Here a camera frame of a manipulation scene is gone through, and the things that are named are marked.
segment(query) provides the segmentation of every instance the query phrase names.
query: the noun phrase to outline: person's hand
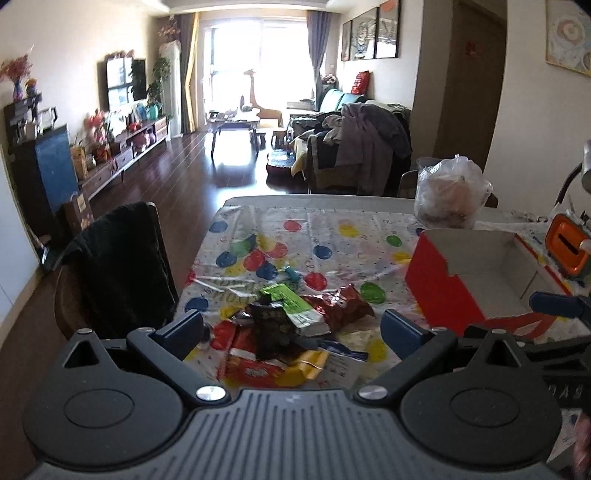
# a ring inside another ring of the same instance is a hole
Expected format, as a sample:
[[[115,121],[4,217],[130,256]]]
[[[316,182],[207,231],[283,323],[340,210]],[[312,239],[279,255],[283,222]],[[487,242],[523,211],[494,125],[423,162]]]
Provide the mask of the person's hand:
[[[574,443],[574,470],[578,475],[584,475],[591,464],[591,420],[582,413],[574,425],[576,441]]]

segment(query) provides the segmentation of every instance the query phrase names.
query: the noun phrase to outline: teal container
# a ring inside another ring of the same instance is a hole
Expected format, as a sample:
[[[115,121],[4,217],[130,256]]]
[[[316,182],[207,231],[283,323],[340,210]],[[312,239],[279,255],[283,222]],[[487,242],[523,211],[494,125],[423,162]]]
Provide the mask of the teal container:
[[[158,105],[150,105],[148,107],[148,118],[156,120],[158,118]]]

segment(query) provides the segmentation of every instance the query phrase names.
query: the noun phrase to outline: wooden floor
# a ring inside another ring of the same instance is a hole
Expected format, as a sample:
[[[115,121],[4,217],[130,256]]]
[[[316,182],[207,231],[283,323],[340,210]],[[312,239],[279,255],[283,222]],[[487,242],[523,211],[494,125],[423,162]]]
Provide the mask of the wooden floor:
[[[302,179],[267,181],[269,148],[258,158],[245,131],[223,131],[210,158],[211,134],[193,134],[157,147],[103,189],[90,204],[100,216],[125,203],[152,201],[179,291],[214,213],[236,196],[305,193]],[[21,416],[35,386],[64,344],[53,316],[56,274],[48,275],[0,349],[0,478],[16,480],[34,467]]]

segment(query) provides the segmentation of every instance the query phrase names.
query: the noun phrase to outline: ribbed gray surface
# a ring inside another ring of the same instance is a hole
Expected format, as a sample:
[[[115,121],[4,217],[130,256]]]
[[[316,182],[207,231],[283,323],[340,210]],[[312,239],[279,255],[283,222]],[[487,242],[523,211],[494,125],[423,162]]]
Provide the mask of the ribbed gray surface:
[[[108,473],[42,465],[33,480],[358,480],[536,479],[541,465],[477,473],[434,460],[381,408],[350,402],[340,390],[244,390],[233,404],[198,412],[183,437],[148,462]]]

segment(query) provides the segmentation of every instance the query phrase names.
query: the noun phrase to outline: blue cabinet door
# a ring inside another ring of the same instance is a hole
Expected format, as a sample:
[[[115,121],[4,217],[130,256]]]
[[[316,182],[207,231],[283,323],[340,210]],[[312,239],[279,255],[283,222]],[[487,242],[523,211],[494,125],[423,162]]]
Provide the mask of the blue cabinet door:
[[[35,150],[47,200],[52,213],[56,213],[72,193],[78,192],[67,132],[38,140]]]

